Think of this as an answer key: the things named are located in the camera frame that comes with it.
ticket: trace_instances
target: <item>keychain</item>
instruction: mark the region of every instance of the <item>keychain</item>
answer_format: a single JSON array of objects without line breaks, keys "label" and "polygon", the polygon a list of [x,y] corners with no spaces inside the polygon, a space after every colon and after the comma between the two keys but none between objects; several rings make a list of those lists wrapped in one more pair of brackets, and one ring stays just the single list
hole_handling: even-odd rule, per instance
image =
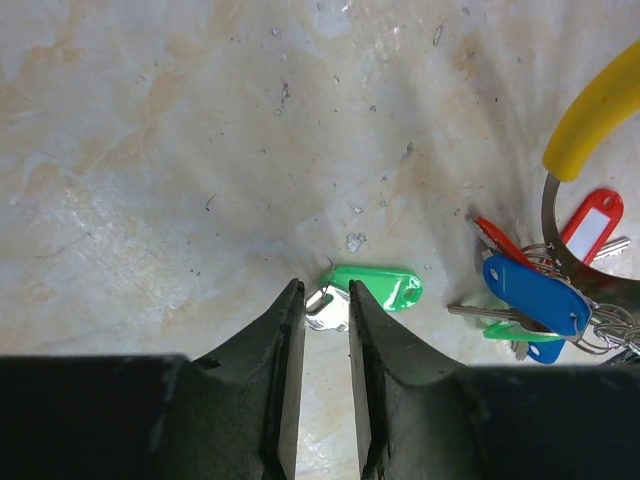
[{"label": "keychain", "polygon": [[314,330],[349,329],[349,282],[361,281],[386,312],[401,312],[422,296],[422,280],[408,270],[339,265],[306,301],[307,325]]},{"label": "keychain", "polygon": [[562,241],[576,258],[589,265],[620,223],[623,213],[624,204],[617,192],[606,188],[591,192],[562,230]]},{"label": "keychain", "polygon": [[567,340],[577,340],[591,318],[590,302],[571,285],[502,255],[485,260],[484,280],[495,296]]}]

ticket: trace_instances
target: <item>yellow grip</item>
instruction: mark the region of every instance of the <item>yellow grip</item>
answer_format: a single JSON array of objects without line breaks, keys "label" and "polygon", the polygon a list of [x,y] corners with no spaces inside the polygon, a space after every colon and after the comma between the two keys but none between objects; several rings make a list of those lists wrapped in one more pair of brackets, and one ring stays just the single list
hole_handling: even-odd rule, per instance
[{"label": "yellow grip", "polygon": [[593,151],[640,109],[640,40],[600,72],[569,107],[544,152],[544,166],[570,182]]}]

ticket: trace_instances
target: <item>blue key tag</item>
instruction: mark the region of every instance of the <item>blue key tag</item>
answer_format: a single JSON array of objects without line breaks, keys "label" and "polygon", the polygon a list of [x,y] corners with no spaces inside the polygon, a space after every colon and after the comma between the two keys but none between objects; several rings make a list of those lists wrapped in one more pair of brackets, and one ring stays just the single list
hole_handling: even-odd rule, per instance
[{"label": "blue key tag", "polygon": [[502,255],[487,258],[482,275],[496,297],[569,341],[579,339],[589,323],[588,299],[558,278]]},{"label": "blue key tag", "polygon": [[527,355],[538,363],[551,365],[560,356],[565,343],[563,338],[553,342],[529,342]]}]

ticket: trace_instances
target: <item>red key tag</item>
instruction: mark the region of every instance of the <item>red key tag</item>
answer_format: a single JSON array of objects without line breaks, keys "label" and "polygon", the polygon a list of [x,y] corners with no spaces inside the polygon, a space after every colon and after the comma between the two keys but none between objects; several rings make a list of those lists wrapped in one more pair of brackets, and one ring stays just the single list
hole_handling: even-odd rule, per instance
[{"label": "red key tag", "polygon": [[518,262],[525,267],[535,269],[529,259],[520,251],[515,243],[493,223],[483,217],[468,219],[480,238],[492,249],[498,250],[505,257]]},{"label": "red key tag", "polygon": [[590,193],[562,231],[562,241],[576,258],[589,265],[616,228],[624,204],[617,192],[600,188]]}]

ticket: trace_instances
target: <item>silver key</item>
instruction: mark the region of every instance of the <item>silver key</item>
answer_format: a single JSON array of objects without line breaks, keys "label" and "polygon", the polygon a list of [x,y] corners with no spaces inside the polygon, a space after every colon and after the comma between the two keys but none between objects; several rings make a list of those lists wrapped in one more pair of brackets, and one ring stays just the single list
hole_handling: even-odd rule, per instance
[{"label": "silver key", "polygon": [[529,353],[529,342],[511,342],[511,350],[516,354],[516,360],[522,362]]},{"label": "silver key", "polygon": [[349,330],[349,294],[329,285],[305,302],[306,322],[314,330]]},{"label": "silver key", "polygon": [[526,318],[523,314],[512,308],[492,310],[490,308],[472,307],[468,305],[449,305],[447,310],[453,315],[493,318],[496,320],[511,320],[515,322],[522,318]]},{"label": "silver key", "polygon": [[615,240],[611,240],[603,245],[600,251],[593,257],[593,261],[602,260],[603,258],[613,257],[620,255],[625,248],[631,245],[631,240],[628,237],[620,237]]}]

